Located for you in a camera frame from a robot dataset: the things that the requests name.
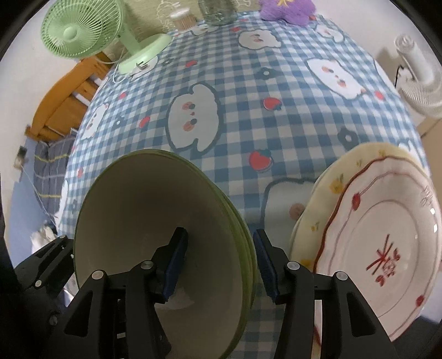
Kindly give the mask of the green desk fan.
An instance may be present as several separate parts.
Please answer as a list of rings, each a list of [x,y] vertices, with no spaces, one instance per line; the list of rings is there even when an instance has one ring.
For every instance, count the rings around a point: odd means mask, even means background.
[[[118,39],[128,52],[118,64],[122,75],[147,69],[172,42],[167,34],[139,42],[126,24],[123,2],[112,0],[54,2],[43,18],[40,38],[54,55],[72,59],[96,55]]]

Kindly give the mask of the glass jar with black lid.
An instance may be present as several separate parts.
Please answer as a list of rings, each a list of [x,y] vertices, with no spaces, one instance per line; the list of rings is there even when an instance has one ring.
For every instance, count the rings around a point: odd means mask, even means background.
[[[232,0],[199,0],[198,5],[208,25],[227,25],[237,19],[237,10]]]

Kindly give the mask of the purple plush bunny toy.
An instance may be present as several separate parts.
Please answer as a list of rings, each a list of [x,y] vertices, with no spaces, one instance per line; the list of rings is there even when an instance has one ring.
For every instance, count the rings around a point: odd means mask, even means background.
[[[266,21],[284,20],[291,25],[305,26],[316,12],[311,0],[264,0],[259,1],[260,17]]]

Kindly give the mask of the white plate with red rim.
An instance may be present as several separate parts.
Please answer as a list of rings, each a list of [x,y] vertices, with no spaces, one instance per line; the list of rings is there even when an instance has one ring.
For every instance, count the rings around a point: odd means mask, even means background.
[[[370,162],[341,193],[313,266],[344,271],[391,340],[428,300],[441,261],[441,207],[432,181],[396,156]]]

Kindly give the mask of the green cartoon wall mat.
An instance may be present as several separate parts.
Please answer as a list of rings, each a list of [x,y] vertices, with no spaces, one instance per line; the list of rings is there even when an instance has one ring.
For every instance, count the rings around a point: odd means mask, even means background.
[[[188,7],[198,21],[205,21],[199,2],[194,0],[125,0],[123,4],[126,7],[126,23],[139,39],[176,29],[170,14],[178,8]]]

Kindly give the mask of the orange wooden bed headboard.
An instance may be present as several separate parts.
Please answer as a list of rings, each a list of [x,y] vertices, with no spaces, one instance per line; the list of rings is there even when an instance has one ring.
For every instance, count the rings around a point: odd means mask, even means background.
[[[104,52],[81,60],[58,80],[41,100],[25,136],[35,141],[57,141],[77,130],[88,106],[77,99],[90,101],[98,91],[95,78],[105,79],[111,60]]]

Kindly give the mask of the white desk fan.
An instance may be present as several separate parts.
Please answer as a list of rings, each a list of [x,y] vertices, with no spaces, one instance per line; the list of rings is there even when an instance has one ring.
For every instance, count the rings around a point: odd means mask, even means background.
[[[441,119],[441,71],[409,35],[399,35],[394,44],[410,75],[400,81],[399,90],[416,112]]]

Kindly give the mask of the white crumpled cloth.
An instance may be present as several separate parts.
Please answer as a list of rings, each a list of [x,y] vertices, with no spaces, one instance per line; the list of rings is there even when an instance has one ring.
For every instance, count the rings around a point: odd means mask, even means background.
[[[42,247],[52,242],[57,238],[56,234],[53,232],[52,228],[43,225],[38,231],[33,232],[30,236],[31,240],[31,252],[35,253]]]

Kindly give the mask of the blue checkered tablecloth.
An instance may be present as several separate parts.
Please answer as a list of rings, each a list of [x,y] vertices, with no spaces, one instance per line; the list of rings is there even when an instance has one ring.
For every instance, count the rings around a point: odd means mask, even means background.
[[[74,234],[88,189],[113,161],[168,150],[289,256],[315,181],[368,142],[412,144],[426,161],[381,65],[331,21],[295,27],[249,12],[230,25],[201,24],[175,35],[147,69],[103,80],[73,145],[58,228]]]

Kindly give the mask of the floral bowl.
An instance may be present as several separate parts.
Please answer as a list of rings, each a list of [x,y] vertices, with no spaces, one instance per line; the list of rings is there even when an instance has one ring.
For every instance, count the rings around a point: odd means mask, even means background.
[[[252,238],[230,199],[190,161],[139,150],[108,166],[88,190],[74,235],[78,284],[152,260],[178,227],[189,236],[175,291],[156,311],[171,358],[227,358],[256,291]]]

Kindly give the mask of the cotton swab container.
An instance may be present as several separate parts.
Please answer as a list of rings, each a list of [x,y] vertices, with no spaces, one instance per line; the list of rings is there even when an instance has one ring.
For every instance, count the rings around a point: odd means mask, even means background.
[[[196,17],[188,7],[178,8],[169,15],[178,31],[188,31],[196,26]]]

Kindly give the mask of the grey plaid pillow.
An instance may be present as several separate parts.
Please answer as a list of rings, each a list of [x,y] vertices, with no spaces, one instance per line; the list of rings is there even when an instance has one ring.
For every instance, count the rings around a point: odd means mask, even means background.
[[[39,141],[35,147],[33,185],[46,214],[56,222],[60,217],[67,165],[76,136],[69,134],[58,141]]]

